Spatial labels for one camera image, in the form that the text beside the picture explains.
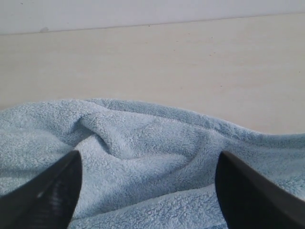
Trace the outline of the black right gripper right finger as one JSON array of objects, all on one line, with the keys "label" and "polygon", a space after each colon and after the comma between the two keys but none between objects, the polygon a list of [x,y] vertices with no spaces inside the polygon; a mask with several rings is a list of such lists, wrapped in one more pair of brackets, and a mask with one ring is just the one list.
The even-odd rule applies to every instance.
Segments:
[{"label": "black right gripper right finger", "polygon": [[303,229],[305,202],[253,170],[232,153],[220,153],[215,191],[230,229]]}]

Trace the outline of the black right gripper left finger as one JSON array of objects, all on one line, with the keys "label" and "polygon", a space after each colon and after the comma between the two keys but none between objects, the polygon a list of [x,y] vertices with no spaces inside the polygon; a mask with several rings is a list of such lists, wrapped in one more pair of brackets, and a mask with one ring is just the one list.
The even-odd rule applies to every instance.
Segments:
[{"label": "black right gripper left finger", "polygon": [[0,227],[68,228],[81,186],[81,155],[79,151],[71,151],[34,179],[0,198]]}]

